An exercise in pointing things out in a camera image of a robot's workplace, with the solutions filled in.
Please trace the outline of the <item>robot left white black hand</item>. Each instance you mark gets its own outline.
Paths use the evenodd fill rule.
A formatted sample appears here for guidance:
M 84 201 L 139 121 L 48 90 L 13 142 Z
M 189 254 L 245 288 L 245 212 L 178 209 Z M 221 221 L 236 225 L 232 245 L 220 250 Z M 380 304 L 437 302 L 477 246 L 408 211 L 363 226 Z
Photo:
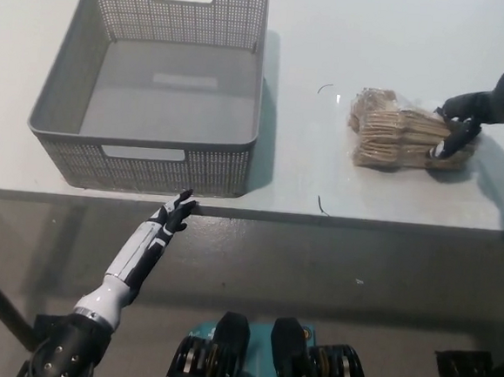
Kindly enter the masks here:
M 139 225 L 111 262 L 104 279 L 121 282 L 131 293 L 138 293 L 174 235 L 187 227 L 185 220 L 197 205 L 192 194 L 192 189 L 181 192 Z

